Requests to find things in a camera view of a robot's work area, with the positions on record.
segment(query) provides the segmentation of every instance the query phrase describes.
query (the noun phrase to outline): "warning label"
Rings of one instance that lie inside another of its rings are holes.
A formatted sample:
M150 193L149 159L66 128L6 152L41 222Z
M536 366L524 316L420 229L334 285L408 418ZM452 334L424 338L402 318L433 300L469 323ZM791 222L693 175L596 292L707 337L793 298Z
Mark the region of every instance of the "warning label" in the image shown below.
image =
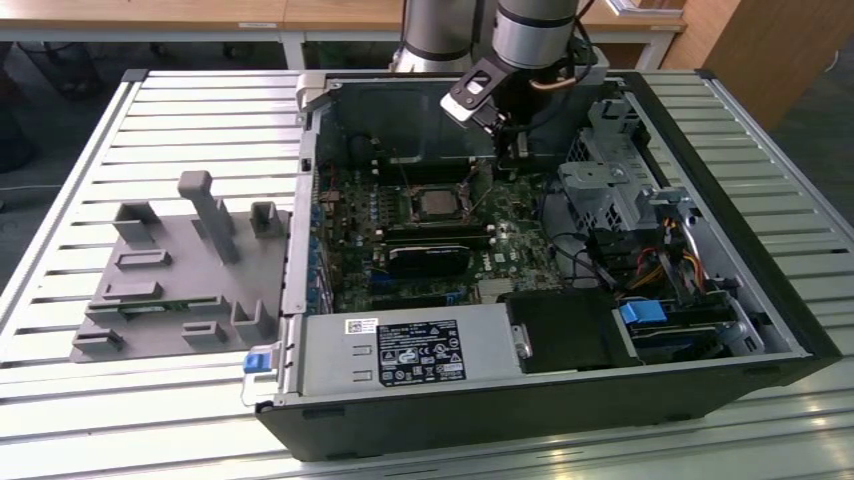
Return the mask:
M377 325L376 345L385 387L465 380L456 320Z

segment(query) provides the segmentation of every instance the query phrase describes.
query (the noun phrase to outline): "black cable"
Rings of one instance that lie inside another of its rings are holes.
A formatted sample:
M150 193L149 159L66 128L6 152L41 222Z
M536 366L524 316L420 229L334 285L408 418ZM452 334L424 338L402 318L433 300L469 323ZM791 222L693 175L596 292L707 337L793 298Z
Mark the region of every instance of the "black cable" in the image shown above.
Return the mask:
M589 35L586 34L586 29L584 28L584 24L578 21L576 27L577 27L578 33L581 34L581 40L584 40L584 43L586 44L586 64L584 65L584 70L581 71L581 74L578 75L577 80L574 82L574 84L577 85L578 83L581 83L584 78L586 78L586 75L589 75L589 71L592 70L594 55L592 53L592 41L589 40Z
M400 42L397 42L397 52L402 52L402 43L405 42L405 4L408 0L402 0L402 21L400 22Z
M576 18L576 19L581 19L581 18L584 18L584 15L586 15L586 12L589 11L589 7L592 7L592 4L593 4L593 2L594 2L594 1L596 1L596 0L589 0L589 1L586 2L586 5L584 5L584 8L581 8L581 9L577 11L577 15L574 16L574 18Z

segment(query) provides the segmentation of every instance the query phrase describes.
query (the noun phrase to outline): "aluminum workbench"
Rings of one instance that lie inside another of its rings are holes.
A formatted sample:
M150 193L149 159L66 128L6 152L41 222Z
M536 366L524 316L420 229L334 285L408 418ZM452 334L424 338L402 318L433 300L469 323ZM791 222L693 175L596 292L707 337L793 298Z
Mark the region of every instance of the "aluminum workbench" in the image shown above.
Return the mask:
M854 232L715 80L645 79L845 359L704 419L302 464L242 405L242 353L70 364L118 203L185 214L182 170L228 209L290 205L296 72L126 81L0 297L0 478L815 478L854 469ZM675 169L660 162L671 183ZM256 384L272 393L272 382Z

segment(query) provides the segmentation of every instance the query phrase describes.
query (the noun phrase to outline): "floor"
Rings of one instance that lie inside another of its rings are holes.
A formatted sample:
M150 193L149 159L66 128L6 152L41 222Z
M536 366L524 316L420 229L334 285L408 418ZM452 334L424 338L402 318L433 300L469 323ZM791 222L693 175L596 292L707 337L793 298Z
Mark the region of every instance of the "floor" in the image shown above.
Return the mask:
M166 45L165 56L146 44L95 45L90 49L102 93L69 102L51 88L26 55L11 49L5 70L19 87L11 111L35 144L34 160L0 174L0 289L11 275L23 250L77 159L121 74L127 68L233 69L284 68L276 44L249 51L238 46L236 60L222 56L221 44ZM839 53L835 68L816 79L772 137L848 221L854 222L854 39ZM9 187L38 185L25 190Z

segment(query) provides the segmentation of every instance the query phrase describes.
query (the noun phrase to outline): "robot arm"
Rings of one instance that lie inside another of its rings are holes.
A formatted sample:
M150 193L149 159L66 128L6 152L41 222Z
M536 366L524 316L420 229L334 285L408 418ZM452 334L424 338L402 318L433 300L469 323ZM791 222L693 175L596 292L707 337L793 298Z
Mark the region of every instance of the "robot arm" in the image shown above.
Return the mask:
M516 135L536 127L532 117L549 93L577 81L573 75L561 78L562 69L574 70L576 12L577 0L498 0L492 51L441 99L461 126L477 125L489 134L498 157L509 152Z

